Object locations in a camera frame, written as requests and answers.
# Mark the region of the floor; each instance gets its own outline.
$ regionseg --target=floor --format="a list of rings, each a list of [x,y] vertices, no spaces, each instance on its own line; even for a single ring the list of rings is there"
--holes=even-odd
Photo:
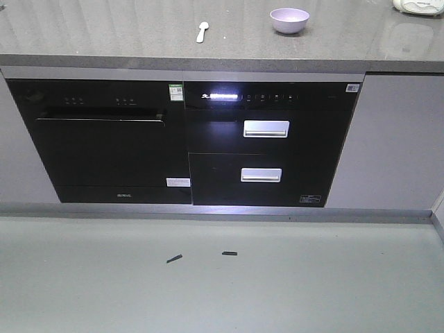
[[[444,245],[430,224],[2,216],[0,314],[1,333],[441,333]]]

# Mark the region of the black appliance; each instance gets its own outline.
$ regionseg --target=black appliance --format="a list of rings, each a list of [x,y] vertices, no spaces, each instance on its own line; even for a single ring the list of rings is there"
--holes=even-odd
[[[185,82],[194,204],[323,207],[359,86]]]
[[[62,202],[191,203],[182,82],[7,83]]]
[[[322,207],[359,82],[9,78],[66,203]]]

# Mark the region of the purple bowl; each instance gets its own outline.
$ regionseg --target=purple bowl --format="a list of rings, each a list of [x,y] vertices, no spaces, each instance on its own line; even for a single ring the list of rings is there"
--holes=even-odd
[[[301,31],[310,14],[304,10],[296,8],[279,8],[270,13],[273,19],[273,28],[280,33],[297,33]]]

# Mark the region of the sticker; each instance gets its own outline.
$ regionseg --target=sticker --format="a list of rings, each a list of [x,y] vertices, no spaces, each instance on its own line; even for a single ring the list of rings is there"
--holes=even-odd
[[[299,198],[300,203],[320,203],[322,196],[302,195]]]
[[[189,178],[167,178],[167,187],[191,187],[191,180]]]
[[[345,89],[345,92],[358,92],[359,91],[359,83],[349,83],[347,85],[347,88]]]
[[[173,102],[183,101],[183,85],[168,85],[169,99]]]

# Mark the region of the white spoon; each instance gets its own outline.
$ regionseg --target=white spoon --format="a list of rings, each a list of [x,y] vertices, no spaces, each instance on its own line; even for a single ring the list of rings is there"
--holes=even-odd
[[[199,31],[199,34],[197,35],[197,39],[196,39],[196,42],[197,42],[197,43],[201,43],[201,42],[203,42],[203,34],[205,33],[205,30],[208,29],[208,27],[210,27],[210,26],[208,25],[208,22],[202,22],[202,23],[199,25],[199,29],[200,29],[200,31]]]

